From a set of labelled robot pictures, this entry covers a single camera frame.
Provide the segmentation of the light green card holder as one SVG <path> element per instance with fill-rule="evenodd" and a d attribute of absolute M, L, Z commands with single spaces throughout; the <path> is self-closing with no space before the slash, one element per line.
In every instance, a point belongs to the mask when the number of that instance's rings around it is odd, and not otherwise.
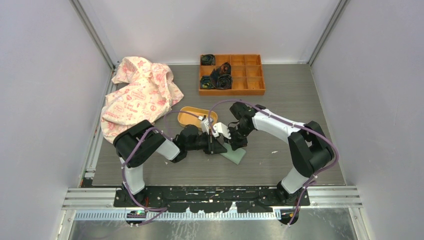
<path fill-rule="evenodd" d="M 242 148 L 238 148 L 236 150 L 232 150 L 231 145 L 228 144 L 228 143 L 226 143 L 226 142 L 223 143 L 223 146 L 225 147 L 226 152 L 221 153 L 221 155 L 224 158 L 230 160 L 232 163 L 234 163 L 236 165 L 239 165 L 240 162 L 241 162 L 241 160 L 245 156 L 246 151 L 244 149 L 242 149 Z"/>

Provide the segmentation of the yellow oval tray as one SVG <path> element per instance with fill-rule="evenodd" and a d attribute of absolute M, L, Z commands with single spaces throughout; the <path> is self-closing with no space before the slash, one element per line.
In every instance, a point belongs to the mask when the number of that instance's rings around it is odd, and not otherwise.
<path fill-rule="evenodd" d="M 182 127 L 186 125 L 195 125 L 199 131 L 202 131 L 201 121 L 209 114 L 209 110 L 193 106 L 184 106 L 178 113 L 177 120 Z"/>

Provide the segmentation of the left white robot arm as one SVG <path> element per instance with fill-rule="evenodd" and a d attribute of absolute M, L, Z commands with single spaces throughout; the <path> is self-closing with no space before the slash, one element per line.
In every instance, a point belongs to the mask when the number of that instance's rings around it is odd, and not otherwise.
<path fill-rule="evenodd" d="M 113 140 L 113 146 L 123 169 L 126 200 L 135 207 L 141 206 L 146 200 L 143 164 L 152 154 L 157 153 L 172 163 L 178 163 L 187 157 L 189 151 L 203 151 L 207 155 L 228 151 L 215 136 L 209 132 L 200 133 L 193 124 L 186 125 L 180 134 L 170 139 L 148 120 L 120 133 Z"/>

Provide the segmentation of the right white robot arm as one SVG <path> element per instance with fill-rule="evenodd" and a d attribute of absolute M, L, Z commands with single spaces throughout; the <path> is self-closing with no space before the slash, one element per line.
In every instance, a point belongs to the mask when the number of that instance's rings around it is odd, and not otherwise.
<path fill-rule="evenodd" d="M 315 121 L 290 121 L 261 105 L 251 107 L 242 102 L 235 102 L 229 110 L 237 119 L 237 124 L 228 128 L 230 139 L 227 143 L 232 150 L 246 147 L 248 136 L 254 130 L 271 134 L 288 144 L 293 167 L 276 186 L 277 198 L 283 205 L 291 205 L 313 174 L 335 158 L 333 148 Z"/>

